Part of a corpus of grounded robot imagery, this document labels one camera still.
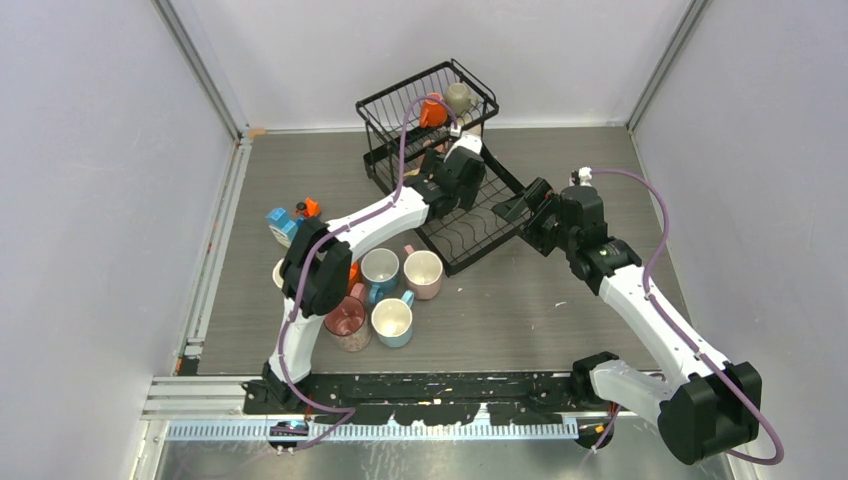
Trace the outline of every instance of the cup rim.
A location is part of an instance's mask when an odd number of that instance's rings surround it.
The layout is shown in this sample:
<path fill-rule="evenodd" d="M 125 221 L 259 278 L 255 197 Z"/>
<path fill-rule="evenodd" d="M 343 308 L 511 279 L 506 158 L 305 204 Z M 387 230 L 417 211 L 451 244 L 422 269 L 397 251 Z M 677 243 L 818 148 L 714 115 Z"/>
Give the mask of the cup rim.
<path fill-rule="evenodd" d="M 411 254 L 409 254 L 409 256 L 406 257 L 406 260 L 404 260 L 404 262 L 403 262 L 403 274 L 404 274 L 404 276 L 406 277 L 407 280 L 409 280 L 409 274 L 406 272 L 406 265 L 409 262 L 409 259 L 412 258 L 413 256 L 415 256 L 418 253 L 423 253 L 423 254 L 429 253 L 431 256 L 435 257 L 437 262 L 439 262 L 439 274 L 436 275 L 435 280 L 433 280 L 432 282 L 427 282 L 427 283 L 412 282 L 415 285 L 419 285 L 419 286 L 422 286 L 422 287 L 428 287 L 428 286 L 438 282 L 442 278 L 442 275 L 445 273 L 445 266 L 442 264 L 442 259 L 439 258 L 438 255 L 431 252 L 430 250 L 416 250 L 416 251 L 412 252 Z"/>
<path fill-rule="evenodd" d="M 409 323 L 406 324 L 406 328 L 402 332 L 396 333 L 394 335 L 386 335 L 385 333 L 380 331 L 379 327 L 377 327 L 377 324 L 374 321 L 377 318 L 375 313 L 377 313 L 377 309 L 380 308 L 380 305 L 382 305 L 384 302 L 385 303 L 398 302 L 401 305 L 403 305 L 404 307 L 406 307 L 406 310 L 409 312 Z M 408 332 L 409 329 L 412 328 L 412 309 L 409 308 L 409 305 L 407 305 L 406 302 L 404 302 L 403 300 L 401 300 L 399 298 L 384 298 L 384 299 L 380 300 L 377 303 L 377 305 L 374 307 L 374 310 L 371 311 L 371 327 L 374 329 L 375 332 L 377 332 L 378 335 L 380 335 L 382 337 L 385 337 L 385 338 L 400 337 L 400 336 L 406 334 L 406 332 Z"/>
<path fill-rule="evenodd" d="M 368 259 L 368 255 L 371 255 L 371 253 L 372 253 L 372 252 L 376 252 L 376 251 L 379 251 L 379 250 L 385 250 L 385 251 L 387 251 L 387 252 L 391 253 L 391 254 L 392 254 L 392 256 L 393 256 L 393 257 L 394 257 L 394 259 L 395 259 L 395 270 L 394 270 L 394 272 L 392 273 L 391 277 L 389 277 L 389 278 L 388 278 L 388 279 L 386 279 L 386 280 L 374 280 L 374 279 L 372 279 L 371 277 L 369 277 L 369 276 L 365 273 L 365 260 L 367 260 L 367 259 Z M 388 248 L 383 248 L 383 247 L 375 248 L 375 249 L 373 249 L 373 250 L 369 251 L 368 253 L 366 253 L 365 255 L 363 255 L 363 256 L 362 256 L 362 260 L 360 260 L 360 261 L 359 261 L 359 273 L 361 273 L 361 274 L 362 274 L 362 277 L 363 277 L 363 278 L 365 278 L 366 280 L 368 280 L 368 281 L 369 281 L 369 282 L 371 282 L 371 283 L 381 283 L 381 282 L 386 282 L 386 281 L 388 281 L 388 280 L 390 280 L 390 279 L 394 278 L 394 276 L 395 276 L 395 275 L 397 275 L 397 272 L 398 272 L 398 270 L 399 270 L 399 269 L 400 269 L 400 259 L 398 258 L 397 254 L 396 254 L 395 252 L 393 252 L 393 251 L 389 250 Z"/>
<path fill-rule="evenodd" d="M 326 328 L 326 329 L 327 329 L 327 332 L 329 332 L 329 333 L 330 333 L 330 335 L 332 335 L 332 336 L 334 336 L 334 337 L 340 337 L 340 338 L 349 337 L 349 336 L 351 336 L 351 335 L 353 335 L 353 334 L 355 334 L 355 333 L 359 332 L 360 330 L 362 330 L 362 327 L 363 327 L 363 326 L 365 326 L 365 324 L 366 324 L 366 323 L 368 323 L 368 309 L 367 309 L 367 308 L 365 308 L 365 304 L 364 304 L 364 303 L 362 303 L 362 300 L 360 300 L 360 299 L 358 299 L 358 298 L 356 298 L 356 297 L 350 296 L 350 295 L 345 295 L 345 296 L 344 296 L 344 298 L 342 299 L 342 301 L 344 301 L 345 299 L 348 299 L 348 298 L 351 298 L 351 299 L 353 299 L 353 300 L 356 300 L 357 302 L 359 302 L 359 305 L 360 305 L 360 306 L 362 306 L 362 313 L 363 313 L 362 323 L 361 323 L 361 324 L 359 324 L 359 328 L 357 328 L 356 330 L 354 330 L 354 331 L 352 331 L 352 332 L 350 332 L 350 333 L 348 333 L 348 334 L 346 334 L 346 335 L 339 335 L 338 333 L 333 333 L 333 331 L 332 331 L 332 330 L 330 330 L 330 327 L 328 327 L 328 326 L 327 326 L 327 320 L 329 320 L 330 314 L 332 314 L 332 313 L 333 313 L 333 312 L 330 312 L 330 313 L 328 313 L 328 314 L 324 317 L 324 321 L 323 321 L 323 322 L 321 322 L 321 323 L 323 323 L 323 324 L 324 324 L 324 328 Z"/>

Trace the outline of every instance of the red object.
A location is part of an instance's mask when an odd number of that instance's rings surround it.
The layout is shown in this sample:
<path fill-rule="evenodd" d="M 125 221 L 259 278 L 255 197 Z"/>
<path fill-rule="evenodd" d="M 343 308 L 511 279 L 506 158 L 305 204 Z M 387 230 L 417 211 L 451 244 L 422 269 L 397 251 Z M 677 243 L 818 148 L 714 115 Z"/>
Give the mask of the red object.
<path fill-rule="evenodd" d="M 295 213 L 304 218 L 317 217 L 318 215 L 321 215 L 321 205 L 315 200 L 307 197 L 305 201 L 297 204 Z"/>
<path fill-rule="evenodd" d="M 350 295 L 353 286 L 362 281 L 362 274 L 359 273 L 359 262 L 353 262 L 350 267 L 350 275 L 347 280 L 347 294 Z"/>
<path fill-rule="evenodd" d="M 428 97 L 441 100 L 442 96 L 438 93 L 428 93 Z M 421 106 L 421 116 L 418 118 L 418 125 L 422 128 L 441 127 L 448 120 L 448 111 L 441 103 L 433 100 L 424 100 L 424 105 Z"/>

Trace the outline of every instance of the light blue mug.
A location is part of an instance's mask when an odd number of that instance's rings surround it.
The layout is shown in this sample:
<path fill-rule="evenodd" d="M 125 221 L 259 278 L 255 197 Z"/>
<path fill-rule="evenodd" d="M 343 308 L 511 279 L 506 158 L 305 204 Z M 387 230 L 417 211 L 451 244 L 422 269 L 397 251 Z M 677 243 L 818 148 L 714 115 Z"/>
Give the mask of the light blue mug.
<path fill-rule="evenodd" d="M 400 348 L 412 338 L 412 302 L 415 294 L 403 292 L 401 298 L 386 298 L 371 312 L 371 325 L 384 345 Z"/>
<path fill-rule="evenodd" d="M 392 293 L 400 282 L 400 260 L 395 252 L 387 248 L 375 248 L 362 257 L 359 264 L 362 278 L 369 285 L 368 301 L 380 303 L 386 294 Z"/>

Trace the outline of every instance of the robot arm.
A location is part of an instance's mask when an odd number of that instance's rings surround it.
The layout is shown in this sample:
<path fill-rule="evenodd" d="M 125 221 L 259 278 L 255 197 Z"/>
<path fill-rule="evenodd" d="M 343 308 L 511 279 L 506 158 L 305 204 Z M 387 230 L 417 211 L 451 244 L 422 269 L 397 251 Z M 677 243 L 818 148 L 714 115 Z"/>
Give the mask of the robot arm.
<path fill-rule="evenodd" d="M 285 295 L 285 320 L 297 316 L 284 339 L 282 352 L 291 380 L 311 370 L 312 350 L 326 314 L 346 294 L 348 272 L 354 261 L 383 241 L 441 218 L 455 208 L 470 209 L 485 175 L 479 137 L 464 134 L 442 158 L 428 150 L 420 173 L 404 181 L 398 201 L 383 214 L 365 221 L 327 242 L 321 260 L 313 261 L 304 286 L 303 301 L 294 304 L 307 252 L 330 230 L 384 206 L 383 199 L 345 218 L 322 223 L 307 219 L 280 267 Z M 537 178 L 523 194 L 497 205 L 494 213 L 512 222 L 529 209 L 522 238 L 542 255 L 555 248 L 565 251 L 574 275 L 609 304 L 631 327 L 657 360 L 666 381 L 629 367 L 616 355 L 603 352 L 574 363 L 571 394 L 578 401 L 612 401 L 656 425 L 669 450 L 683 463 L 747 443 L 757 437 L 759 422 L 699 358 L 706 353 L 759 408 L 762 380 L 748 363 L 734 365 L 716 351 L 683 319 L 659 292 L 650 290 L 675 325 L 697 342 L 700 353 L 681 340 L 644 295 L 641 259 L 622 240 L 608 235 L 603 201 L 597 191 L 576 185 L 557 194 Z M 269 360 L 277 382 L 284 378 L 277 355 Z"/>
<path fill-rule="evenodd" d="M 348 272 L 353 262 L 366 252 L 406 230 L 441 218 L 456 208 L 470 209 L 486 173 L 480 157 L 483 142 L 480 137 L 465 133 L 454 142 L 442 158 L 435 150 L 425 154 L 419 173 L 405 180 L 400 195 L 392 208 L 366 220 L 351 230 L 340 233 L 322 248 L 324 258 L 315 259 L 310 266 L 303 301 L 295 305 L 295 295 L 306 255 L 315 242 L 328 231 L 335 230 L 352 220 L 362 218 L 385 206 L 390 197 L 362 210 L 326 224 L 317 218 L 307 218 L 289 248 L 280 266 L 283 279 L 284 316 L 286 322 L 292 310 L 297 316 L 283 339 L 289 377 L 294 383 L 312 370 L 312 350 L 324 317 L 333 311 L 347 294 Z M 268 363 L 271 372 L 280 381 L 284 378 L 277 352 L 280 337 Z"/>
<path fill-rule="evenodd" d="M 757 437 L 759 422 L 721 379 L 701 361 L 706 354 L 759 408 L 762 380 L 748 363 L 734 365 L 708 344 L 650 284 L 650 292 L 671 324 L 691 338 L 697 354 L 657 312 L 643 288 L 644 268 L 627 243 L 608 235 L 603 201 L 582 183 L 557 194 L 537 178 L 520 196 L 498 205 L 506 220 L 525 209 L 532 213 L 522 238 L 542 255 L 565 251 L 572 273 L 610 305 L 639 337 L 666 376 L 660 381 L 639 372 L 618 356 L 603 352 L 574 363 L 572 394 L 578 401 L 615 402 L 657 426 L 669 450 L 692 464 Z"/>
<path fill-rule="evenodd" d="M 348 215 L 347 217 L 339 218 L 337 220 L 331 220 L 327 222 L 326 225 L 322 224 L 318 219 L 307 219 L 301 225 L 301 230 L 304 231 L 305 229 L 306 232 L 316 232 L 313 235 L 309 235 L 309 238 L 320 238 L 328 229 L 333 230 L 341 225 L 349 223 L 350 220 L 354 218 L 360 218 L 367 215 L 368 213 L 371 213 L 385 205 L 387 201 L 388 199 L 382 199 L 379 202 L 363 208 L 353 215 Z M 429 206 L 424 203 L 420 194 L 410 187 L 403 187 L 401 189 L 400 197 L 393 208 L 389 209 L 382 215 L 378 215 L 359 224 L 350 231 L 340 233 L 336 237 L 339 242 L 338 245 L 341 246 L 339 250 L 344 251 L 344 253 L 338 255 L 338 258 L 340 258 L 340 261 L 342 262 L 341 266 L 344 267 L 341 269 L 344 274 L 343 283 L 340 283 L 340 280 L 338 279 L 340 276 L 336 276 L 336 278 L 332 279 L 328 276 L 328 283 L 326 285 L 315 286 L 315 288 L 324 294 L 333 293 L 332 297 L 327 301 L 332 308 L 330 308 L 330 306 L 325 306 L 323 308 L 316 308 L 315 306 L 307 307 L 307 310 L 311 310 L 311 314 L 304 315 L 303 309 L 296 307 L 294 304 L 295 291 L 291 288 L 288 289 L 290 291 L 286 294 L 286 298 L 284 300 L 285 312 L 283 321 L 288 321 L 291 311 L 295 308 L 297 308 L 297 317 L 286 333 L 286 337 L 284 339 L 285 343 L 283 345 L 283 354 L 286 357 L 286 365 L 289 369 L 289 376 L 293 382 L 299 382 L 312 370 L 312 349 L 315 347 L 315 341 L 318 338 L 318 333 L 321 331 L 321 324 L 324 323 L 324 317 L 327 313 L 331 312 L 344 297 L 348 283 L 348 271 L 350 270 L 350 266 L 353 262 L 359 260 L 366 252 L 395 235 L 423 225 L 427 219 L 428 210 Z M 300 232 L 298 232 L 297 237 L 295 237 L 295 242 L 292 244 L 292 248 L 289 250 L 289 254 L 286 255 L 286 260 L 283 261 L 281 266 L 281 270 L 283 271 L 281 276 L 285 279 L 285 285 L 294 285 L 293 288 L 296 288 L 300 269 L 293 268 L 292 263 L 289 261 L 289 257 L 292 256 L 291 252 L 302 251 L 304 252 L 302 254 L 302 258 L 305 258 L 305 252 L 309 250 L 309 245 L 303 247 L 298 244 L 298 240 L 301 239 L 300 235 Z M 321 262 L 317 270 L 320 271 L 322 267 L 330 267 L 330 265 L 327 265 L 326 262 L 328 262 L 328 256 L 324 257 L 324 260 Z M 341 285 L 341 290 L 339 290 L 338 286 L 331 286 L 330 282 L 334 282 L 335 285 Z M 271 371 L 274 375 L 276 375 L 278 379 L 282 379 L 284 378 L 283 372 L 281 370 L 280 361 L 277 358 L 279 341 L 280 339 L 278 337 L 278 343 L 275 345 L 274 353 L 271 355 L 268 363 L 271 365 Z"/>

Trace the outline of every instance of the black wire dish rack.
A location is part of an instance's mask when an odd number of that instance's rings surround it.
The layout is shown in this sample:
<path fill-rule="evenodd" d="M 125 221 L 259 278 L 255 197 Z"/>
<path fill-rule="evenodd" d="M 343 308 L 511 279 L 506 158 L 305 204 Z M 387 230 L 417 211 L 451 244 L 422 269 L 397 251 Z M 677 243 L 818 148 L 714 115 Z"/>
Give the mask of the black wire dish rack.
<path fill-rule="evenodd" d="M 462 117 L 463 131 L 480 126 L 498 113 L 495 93 L 454 59 L 443 62 L 356 103 L 356 111 L 365 120 L 369 152 L 363 156 L 368 178 L 386 195 L 397 182 L 398 151 L 403 115 L 412 100 L 432 92 L 442 93 L 453 83 L 468 85 L 478 97 L 471 111 Z M 450 140 L 444 128 L 422 128 L 418 124 L 421 105 L 412 111 L 406 134 L 406 170 L 417 168 L 416 160 L 426 148 L 435 148 Z M 455 275 L 519 233 L 529 217 L 507 222 L 492 212 L 500 202 L 524 190 L 524 186 L 483 147 L 486 177 L 480 185 L 474 207 L 454 210 L 449 215 L 416 228 L 427 247 L 445 266 L 447 275 Z"/>

